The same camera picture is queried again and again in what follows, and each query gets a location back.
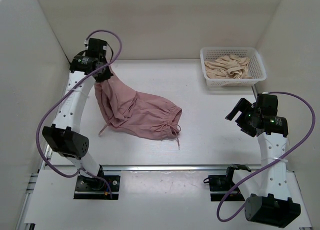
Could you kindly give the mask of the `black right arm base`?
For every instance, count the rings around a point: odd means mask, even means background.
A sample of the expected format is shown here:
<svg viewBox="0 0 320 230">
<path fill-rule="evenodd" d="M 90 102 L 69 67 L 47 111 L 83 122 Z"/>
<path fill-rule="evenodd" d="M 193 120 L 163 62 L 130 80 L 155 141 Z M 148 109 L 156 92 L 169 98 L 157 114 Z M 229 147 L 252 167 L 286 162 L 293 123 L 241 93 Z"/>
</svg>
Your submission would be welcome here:
<svg viewBox="0 0 320 230">
<path fill-rule="evenodd" d="M 219 202 L 225 193 L 234 186 L 233 175 L 236 170 L 251 172 L 251 169 L 245 165 L 231 164 L 224 175 L 209 175 L 203 180 L 204 184 L 209 185 L 211 202 Z"/>
</svg>

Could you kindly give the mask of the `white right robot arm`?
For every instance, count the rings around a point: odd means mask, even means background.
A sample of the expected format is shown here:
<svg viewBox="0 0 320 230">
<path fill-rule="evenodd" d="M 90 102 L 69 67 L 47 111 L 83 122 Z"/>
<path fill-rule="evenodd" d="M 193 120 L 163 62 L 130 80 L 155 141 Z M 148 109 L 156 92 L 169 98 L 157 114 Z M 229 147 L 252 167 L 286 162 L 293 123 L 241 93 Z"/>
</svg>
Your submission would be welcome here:
<svg viewBox="0 0 320 230">
<path fill-rule="evenodd" d="M 244 214 L 247 221 L 285 228 L 301 213 L 301 206 L 292 200 L 288 187 L 286 158 L 286 118 L 278 113 L 278 98 L 259 94 L 256 102 L 241 98 L 226 119 L 235 120 L 245 134 L 256 137 L 260 147 L 261 175 L 257 183 L 249 175 L 232 172 L 225 176 L 227 188 L 239 188 L 247 198 Z"/>
</svg>

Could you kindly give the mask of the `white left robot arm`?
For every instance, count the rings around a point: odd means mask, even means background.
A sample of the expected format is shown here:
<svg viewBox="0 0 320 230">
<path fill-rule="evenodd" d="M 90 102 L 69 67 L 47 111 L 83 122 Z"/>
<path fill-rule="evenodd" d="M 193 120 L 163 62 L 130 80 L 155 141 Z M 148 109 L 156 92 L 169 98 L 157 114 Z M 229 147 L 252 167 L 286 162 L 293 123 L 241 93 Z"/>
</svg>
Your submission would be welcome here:
<svg viewBox="0 0 320 230">
<path fill-rule="evenodd" d="M 105 184 L 102 166 L 89 153 L 89 139 L 80 133 L 83 110 L 90 90 L 107 70 L 106 51 L 84 50 L 74 56 L 63 98 L 52 108 L 58 109 L 51 126 L 37 128 L 36 135 L 43 136 L 53 152 L 70 161 L 88 185 L 99 190 Z"/>
</svg>

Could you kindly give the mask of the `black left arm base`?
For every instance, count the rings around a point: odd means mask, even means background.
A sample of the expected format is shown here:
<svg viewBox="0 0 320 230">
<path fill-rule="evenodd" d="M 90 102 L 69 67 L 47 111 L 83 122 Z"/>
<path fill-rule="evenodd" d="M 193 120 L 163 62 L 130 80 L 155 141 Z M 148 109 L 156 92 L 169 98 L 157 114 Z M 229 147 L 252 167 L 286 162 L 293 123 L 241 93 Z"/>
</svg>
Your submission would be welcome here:
<svg viewBox="0 0 320 230">
<path fill-rule="evenodd" d="M 103 178 L 110 185 L 111 194 L 108 193 L 107 185 L 104 181 L 79 175 L 76 179 L 73 198 L 84 200 L 118 200 L 121 176 L 104 175 Z"/>
</svg>

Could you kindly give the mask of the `pink trousers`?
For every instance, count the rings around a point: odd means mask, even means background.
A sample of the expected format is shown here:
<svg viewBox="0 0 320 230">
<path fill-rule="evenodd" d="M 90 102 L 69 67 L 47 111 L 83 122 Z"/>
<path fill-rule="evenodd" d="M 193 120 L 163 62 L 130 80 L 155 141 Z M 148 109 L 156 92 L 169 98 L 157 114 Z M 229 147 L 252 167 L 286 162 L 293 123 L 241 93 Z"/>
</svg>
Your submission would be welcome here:
<svg viewBox="0 0 320 230">
<path fill-rule="evenodd" d="M 99 136 L 110 127 L 150 140 L 174 139 L 180 146 L 182 108 L 164 97 L 132 89 L 111 72 L 113 76 L 108 80 L 94 84 L 94 94 L 105 120 Z"/>
</svg>

